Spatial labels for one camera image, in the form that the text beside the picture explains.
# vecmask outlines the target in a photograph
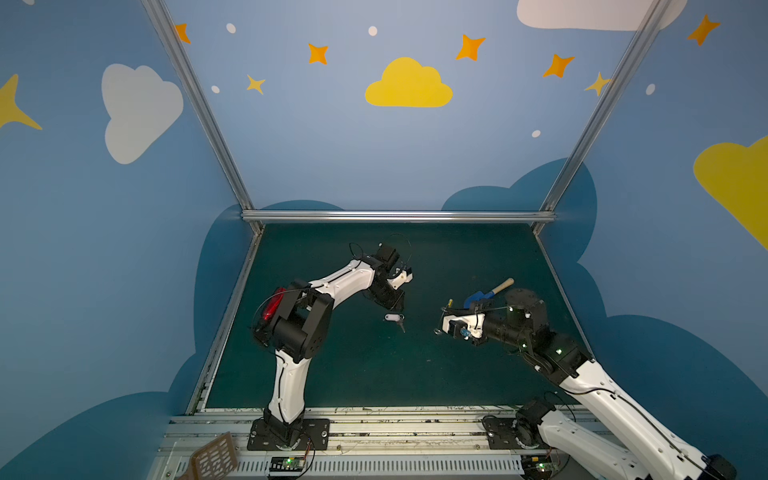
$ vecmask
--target yellow star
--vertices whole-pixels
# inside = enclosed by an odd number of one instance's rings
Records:
[[[563,78],[563,74],[565,73],[565,67],[568,66],[569,63],[571,63],[571,60],[573,60],[576,57],[570,57],[570,58],[560,58],[557,55],[555,55],[552,58],[552,66],[544,72],[542,77],[546,77],[548,75],[557,75],[560,78]]]
[[[192,43],[190,41],[190,38],[187,37],[187,24],[182,23],[181,25],[175,25],[176,27],[176,33],[179,34],[179,40],[186,42],[186,43]]]
[[[610,78],[603,79],[603,75],[598,72],[598,79],[589,87],[586,87],[584,91],[594,90],[598,93],[598,97],[603,92],[603,87],[611,81]]]
[[[16,87],[18,86],[18,75],[12,76],[5,82],[3,88],[0,88],[0,128],[7,123],[17,121],[28,127],[43,128],[36,124],[34,120],[27,116],[16,106]]]
[[[264,80],[255,81],[250,75],[248,75],[248,80],[250,80],[250,85],[246,90],[258,90],[260,94],[264,95],[264,92],[261,91],[261,84],[264,83]]]
[[[456,56],[456,60],[460,60],[461,58],[471,58],[474,61],[478,60],[478,48],[480,48],[480,44],[485,41],[484,38],[478,38],[477,40],[472,40],[470,37],[463,35],[464,37],[464,44],[462,45],[462,50],[458,53]]]
[[[688,40],[695,40],[699,46],[701,46],[701,44],[704,43],[704,40],[707,40],[707,35],[719,26],[719,23],[710,22],[709,15],[705,15],[704,20],[699,24],[699,28],[694,30],[694,33],[690,34]]]
[[[316,47],[315,45],[310,45],[310,63],[314,63],[316,61],[319,61],[323,65],[328,65],[326,63],[326,50],[328,50],[328,47]]]

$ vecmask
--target white cloud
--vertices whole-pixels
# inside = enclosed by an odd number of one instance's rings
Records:
[[[111,117],[104,139],[119,164],[139,158],[184,109],[179,87],[145,65],[136,70],[108,66],[101,78],[101,95]]]
[[[672,0],[661,27],[674,22],[687,0]],[[520,0],[518,18],[534,28],[633,31],[653,0]]]

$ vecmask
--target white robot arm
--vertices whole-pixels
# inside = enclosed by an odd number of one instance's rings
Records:
[[[520,438],[562,449],[608,480],[734,480],[735,468],[722,456],[704,455],[656,420],[632,399],[570,337],[549,329],[546,307],[530,290],[505,295],[505,316],[489,301],[469,310],[446,309],[442,330],[474,345],[488,339],[516,346],[537,372],[586,406],[626,449],[606,442],[541,400],[518,413]]]
[[[272,400],[264,410],[263,422],[255,422],[253,430],[268,431],[267,447],[292,449],[300,440],[306,375],[325,341],[333,309],[367,290],[387,310],[402,311],[405,293],[399,288],[413,274],[398,260],[394,248],[381,244],[376,254],[363,254],[329,276],[309,283],[297,280],[289,289],[279,289],[266,305],[254,337],[263,346],[275,345],[277,369]],[[250,442],[249,449],[262,449],[255,443]]]

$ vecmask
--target dark green table surface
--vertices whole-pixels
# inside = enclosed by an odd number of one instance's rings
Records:
[[[266,227],[208,399],[209,408],[264,407],[275,379],[273,349],[252,339],[254,309],[295,278],[321,278],[351,259],[348,242],[375,253],[380,242],[407,257],[406,332],[358,293],[333,311],[312,360],[305,400],[313,406],[521,405],[553,387],[522,359],[489,341],[480,347],[436,335],[441,306],[461,305],[508,277],[546,303],[553,329],[578,341],[576,325],[530,227],[458,224],[274,224]],[[498,300],[503,302],[503,295]]]

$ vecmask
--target yellow cloud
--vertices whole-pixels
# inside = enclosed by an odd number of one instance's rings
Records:
[[[768,248],[768,137],[751,147],[713,145],[696,159],[694,174],[704,190]]]
[[[453,90],[437,70],[407,57],[387,65],[382,79],[366,90],[366,100],[377,107],[442,107],[451,98]]]

